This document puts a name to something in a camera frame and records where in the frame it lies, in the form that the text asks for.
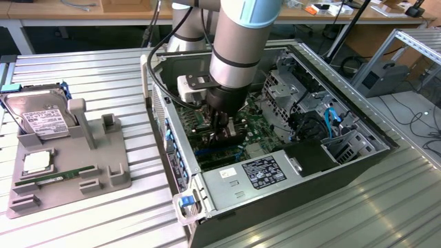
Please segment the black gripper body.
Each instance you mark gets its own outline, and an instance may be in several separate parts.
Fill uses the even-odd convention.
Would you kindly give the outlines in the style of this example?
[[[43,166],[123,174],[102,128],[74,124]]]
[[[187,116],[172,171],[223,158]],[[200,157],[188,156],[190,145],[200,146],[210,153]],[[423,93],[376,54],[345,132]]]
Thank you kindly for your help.
[[[243,88],[212,87],[207,91],[207,103],[211,114],[227,114],[235,117],[246,104],[248,86]]]

